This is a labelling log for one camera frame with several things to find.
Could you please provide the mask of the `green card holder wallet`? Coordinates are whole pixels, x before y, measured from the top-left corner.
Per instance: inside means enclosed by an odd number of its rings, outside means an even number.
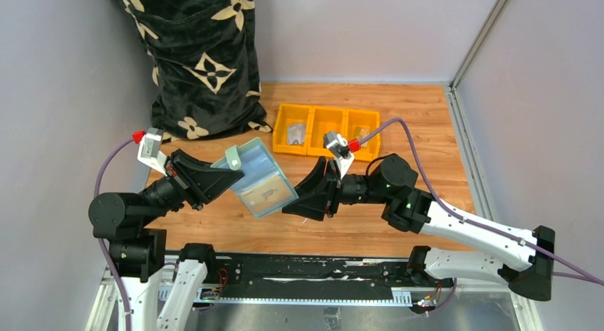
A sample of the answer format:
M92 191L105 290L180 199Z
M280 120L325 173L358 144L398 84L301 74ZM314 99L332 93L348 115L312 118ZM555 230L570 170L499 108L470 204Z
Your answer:
M244 177L230 187L241 201L241 194L251 186L258 184L260 181L266 180L273 175L278 174L283 177L283 180L289 185L293 197L269 214L257 217L251 213L257 219L281 211L285 205L298 198L296 190L284 174L282 168L280 168L264 142L258 137L243 145L234 145L226 149L224 151L224 156L213 163L212 166L221 169L241 170L244 173Z

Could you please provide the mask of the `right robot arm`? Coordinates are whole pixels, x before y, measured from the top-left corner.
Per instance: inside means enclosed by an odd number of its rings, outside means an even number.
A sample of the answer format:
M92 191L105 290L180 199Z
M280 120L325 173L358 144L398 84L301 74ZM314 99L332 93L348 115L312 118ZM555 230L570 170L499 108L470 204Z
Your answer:
M321 157L283 212L322 221L342 205L381 204L382 219L398 231L448 238L469 247L466 252L414 247L407 274L417 284L466 278L505 285L531 300L552 298L552 228L515 228L484 219L418 189L417 178L396 154L373 160L364 174L341 174L337 161Z

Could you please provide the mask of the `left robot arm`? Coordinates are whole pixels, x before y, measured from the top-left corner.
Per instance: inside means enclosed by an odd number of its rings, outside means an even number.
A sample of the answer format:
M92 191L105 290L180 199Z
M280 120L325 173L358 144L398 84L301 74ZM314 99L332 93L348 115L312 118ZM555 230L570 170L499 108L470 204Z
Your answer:
M105 192L88 209L93 236L103 242L120 292L121 330L184 330L201 284L217 276L213 245L188 243L179 251L170 294L160 308L167 232L149 224L189 204L195 210L244 177L240 169L213 167L182 150L159 162L164 176L139 193Z

